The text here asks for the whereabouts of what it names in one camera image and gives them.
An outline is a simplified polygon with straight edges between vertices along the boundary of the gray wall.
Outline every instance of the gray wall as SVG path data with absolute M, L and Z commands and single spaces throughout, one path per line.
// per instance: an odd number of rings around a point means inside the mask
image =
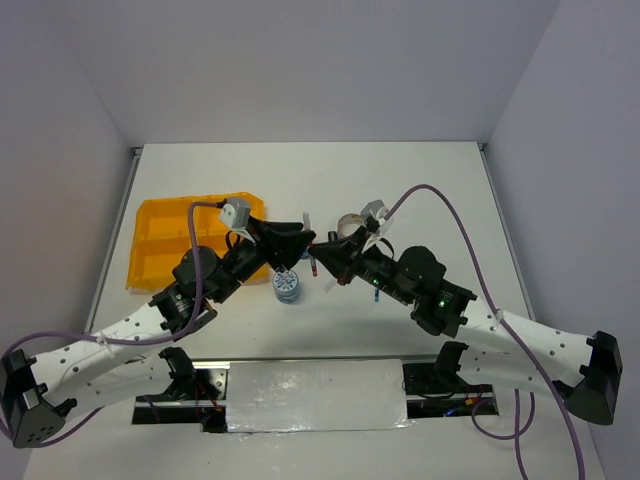
M 592 428 L 609 480 L 639 466 L 639 25 L 637 0 L 564 0 L 488 150 L 539 320 L 621 343 L 616 422 Z
M 28 332 L 84 326 L 129 153 L 44 6 L 3 0 L 1 11 L 4 351 Z M 22 478 L 27 459 L 0 438 L 3 480 Z
M 46 0 L 130 144 L 488 139 L 558 0 Z

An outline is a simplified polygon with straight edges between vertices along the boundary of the white plastic sheet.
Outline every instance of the white plastic sheet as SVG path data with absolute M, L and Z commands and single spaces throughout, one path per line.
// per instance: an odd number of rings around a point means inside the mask
M 409 425 L 400 360 L 233 363 L 230 432 L 385 430 Z

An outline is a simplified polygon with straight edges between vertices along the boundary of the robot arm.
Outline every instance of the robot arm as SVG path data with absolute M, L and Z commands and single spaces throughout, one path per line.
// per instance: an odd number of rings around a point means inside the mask
M 193 391 L 196 372 L 186 353 L 159 346 L 178 341 L 194 309 L 191 334 L 213 320 L 222 303 L 253 273 L 268 263 L 278 271 L 292 268 L 315 237 L 301 223 L 262 222 L 249 215 L 241 199 L 219 205 L 221 219 L 243 240 L 220 258 L 199 247 L 203 296 L 195 304 L 193 252 L 174 271 L 176 281 L 127 318 L 98 332 L 95 341 L 79 341 L 29 357 L 15 350 L 2 358 L 0 402 L 15 447 L 31 448 L 59 432 L 67 421 L 125 398 L 163 392 L 180 398 Z M 411 318 L 431 335 L 445 334 L 436 361 L 443 384 L 494 384 L 548 394 L 528 358 L 499 318 L 471 291 L 444 279 L 446 267 L 425 247 L 408 248 L 395 261 L 375 242 L 384 228 L 377 208 L 363 211 L 365 224 L 353 235 L 314 244 L 309 252 L 340 285 L 360 277 L 405 305 Z M 567 409 L 589 422 L 610 424 L 618 395 L 622 362 L 617 341 L 597 332 L 570 334 L 500 311 L 533 350 L 554 380 Z M 114 344 L 128 340 L 133 345 Z
M 174 283 L 149 304 L 97 332 L 94 341 L 33 357 L 15 350 L 2 358 L 0 401 L 15 447 L 35 447 L 68 420 L 125 398 L 147 393 L 179 398 L 193 391 L 196 373 L 191 360 L 180 348 L 166 348 L 167 343 L 213 320 L 213 304 L 224 302 L 264 264 L 278 271 L 292 268 L 315 237 L 312 231 L 302 231 L 302 223 L 251 217 L 242 199 L 229 198 L 218 207 L 223 222 L 243 239 L 222 258 L 207 247 L 198 248 L 203 289 L 199 305 L 194 304 L 196 273 L 189 251 L 173 270 Z M 198 315 L 193 328 L 182 335 L 194 309 Z M 118 345 L 114 340 L 133 344 Z
M 339 285 L 360 277 L 400 303 L 413 305 L 411 318 L 427 333 L 455 339 L 445 343 L 436 361 L 442 383 L 493 384 L 549 395 L 501 318 L 471 291 L 445 280 L 446 267 L 431 251 L 410 247 L 395 261 L 374 245 L 386 227 L 372 213 L 380 211 L 377 203 L 363 210 L 364 225 L 351 236 L 314 244 L 309 253 Z M 502 310 L 501 316 L 533 351 L 569 412 L 592 423 L 613 423 L 622 374 L 615 337 L 566 333 Z

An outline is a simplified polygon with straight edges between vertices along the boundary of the white table surface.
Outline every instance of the white table surface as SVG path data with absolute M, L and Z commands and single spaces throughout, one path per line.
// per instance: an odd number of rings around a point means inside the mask
M 248 191 L 262 198 L 269 220 L 299 220 L 302 211 L 326 238 L 344 213 L 382 198 L 392 205 L 410 186 L 431 183 L 458 209 L 496 302 L 526 316 L 522 291 L 474 143 L 289 143 L 146 145 L 129 197 L 94 330 L 125 317 L 148 295 L 125 290 L 135 213 L 148 198 Z M 429 192 L 418 192 L 396 215 L 389 234 L 399 254 L 428 246 L 448 267 L 446 278 L 480 292 L 453 219 Z M 267 285 L 241 288 L 218 318 L 180 343 L 193 358 L 378 356 L 437 353 L 409 319 L 408 307 L 357 280 L 324 294 L 329 276 L 296 271 L 303 295 L 282 305 Z M 500 417 L 513 428 L 512 394 L 498 389 Z M 295 434 L 201 434 L 193 425 L 131 426 L 133 400 L 110 406 L 69 440 L 33 452 L 25 478 L 164 479 L 479 479 L 519 478 L 511 442 L 487 439 L 469 418 L 424 419 L 394 431 Z M 604 474 L 585 422 L 575 420 L 590 479 Z M 523 438 L 530 478 L 574 478 L 575 460 L 554 402 L 538 399 Z

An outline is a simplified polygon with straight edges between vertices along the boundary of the orange plastic bin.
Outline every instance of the orange plastic bin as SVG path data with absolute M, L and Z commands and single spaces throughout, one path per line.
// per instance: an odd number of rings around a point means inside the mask
M 174 281 L 171 271 L 191 248 L 187 212 L 194 201 L 220 202 L 228 197 L 241 197 L 251 205 L 251 216 L 265 219 L 264 203 L 247 192 L 203 197 L 177 197 L 145 200 L 136 214 L 136 228 L 129 257 L 127 289 L 158 290 Z M 196 208 L 195 227 L 198 245 L 212 248 L 219 256 L 227 251 L 224 237 L 229 229 L 218 220 L 217 208 Z M 268 278 L 265 265 L 251 281 Z

